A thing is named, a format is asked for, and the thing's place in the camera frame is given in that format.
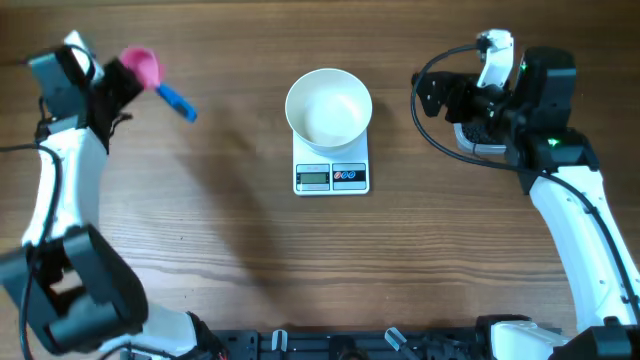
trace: kitchen scale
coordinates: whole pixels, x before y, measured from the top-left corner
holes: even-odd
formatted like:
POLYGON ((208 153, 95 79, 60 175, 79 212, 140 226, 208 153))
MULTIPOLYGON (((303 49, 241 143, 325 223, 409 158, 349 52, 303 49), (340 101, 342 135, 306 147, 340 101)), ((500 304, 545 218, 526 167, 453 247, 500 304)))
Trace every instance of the kitchen scale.
POLYGON ((367 132, 332 152, 312 149, 293 134, 293 192, 299 196, 363 195, 369 192, 367 132))

